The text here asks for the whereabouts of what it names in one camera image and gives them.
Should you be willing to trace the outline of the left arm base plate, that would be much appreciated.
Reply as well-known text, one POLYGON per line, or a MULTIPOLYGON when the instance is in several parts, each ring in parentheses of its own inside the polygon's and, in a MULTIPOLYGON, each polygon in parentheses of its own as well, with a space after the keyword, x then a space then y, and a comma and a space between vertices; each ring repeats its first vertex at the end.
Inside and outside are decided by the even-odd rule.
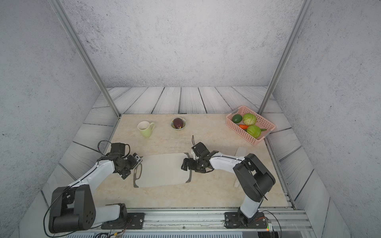
POLYGON ((145 213, 123 213, 114 221, 101 225, 102 230, 141 230, 143 228, 145 213))

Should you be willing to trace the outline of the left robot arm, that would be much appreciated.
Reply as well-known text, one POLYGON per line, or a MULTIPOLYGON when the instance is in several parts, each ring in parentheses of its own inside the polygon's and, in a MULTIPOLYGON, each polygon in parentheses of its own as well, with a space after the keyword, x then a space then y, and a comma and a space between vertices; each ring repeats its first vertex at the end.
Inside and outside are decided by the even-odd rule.
POLYGON ((105 230, 142 229, 144 213, 128 213, 123 203, 97 207, 93 199, 93 193, 109 175, 116 173, 126 179, 141 162, 136 153, 128 156, 108 153, 99 158, 78 180, 54 190, 45 215, 49 224, 44 229, 52 234, 86 231, 97 226, 105 230))

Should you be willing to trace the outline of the grey-rimmed white cutting board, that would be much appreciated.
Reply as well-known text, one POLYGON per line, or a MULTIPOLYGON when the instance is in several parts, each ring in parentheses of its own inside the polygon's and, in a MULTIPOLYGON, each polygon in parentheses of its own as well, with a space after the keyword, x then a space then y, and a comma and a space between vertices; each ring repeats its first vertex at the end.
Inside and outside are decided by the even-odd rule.
POLYGON ((189 157, 187 153, 144 156, 134 170, 134 187, 147 188, 189 183, 191 171, 181 169, 183 160, 189 157))

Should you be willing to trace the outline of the white speckled knife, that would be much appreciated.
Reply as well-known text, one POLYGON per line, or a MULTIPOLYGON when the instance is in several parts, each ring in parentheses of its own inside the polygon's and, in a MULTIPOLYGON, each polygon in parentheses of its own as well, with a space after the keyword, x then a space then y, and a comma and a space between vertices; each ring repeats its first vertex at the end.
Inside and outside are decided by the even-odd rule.
MULTIPOLYGON (((247 150, 244 147, 239 147, 236 151, 236 157, 244 157, 247 154, 247 150)), ((234 188, 238 188, 240 186, 240 182, 238 179, 235 180, 234 188)))

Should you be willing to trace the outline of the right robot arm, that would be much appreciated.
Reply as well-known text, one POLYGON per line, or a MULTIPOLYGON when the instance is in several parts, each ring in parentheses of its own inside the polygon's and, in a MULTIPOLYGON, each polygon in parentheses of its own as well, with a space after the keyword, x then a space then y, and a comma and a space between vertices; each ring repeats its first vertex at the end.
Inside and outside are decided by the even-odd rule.
POLYGON ((191 148, 194 158, 185 158, 181 169, 207 174, 223 170, 235 174, 241 185, 245 199, 239 208, 239 214, 247 222, 254 219, 260 205, 276 183, 275 177, 255 154, 247 156, 230 156, 218 151, 210 152, 199 142, 191 148))

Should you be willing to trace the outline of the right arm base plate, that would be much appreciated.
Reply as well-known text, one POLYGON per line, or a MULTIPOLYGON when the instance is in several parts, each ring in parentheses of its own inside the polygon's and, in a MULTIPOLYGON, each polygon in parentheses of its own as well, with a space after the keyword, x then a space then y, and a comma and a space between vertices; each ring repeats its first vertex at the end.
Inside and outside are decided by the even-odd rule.
POLYGON ((225 212, 224 227, 227 229, 266 229, 268 230, 267 217, 263 212, 256 213, 252 218, 247 218, 240 212, 225 212))

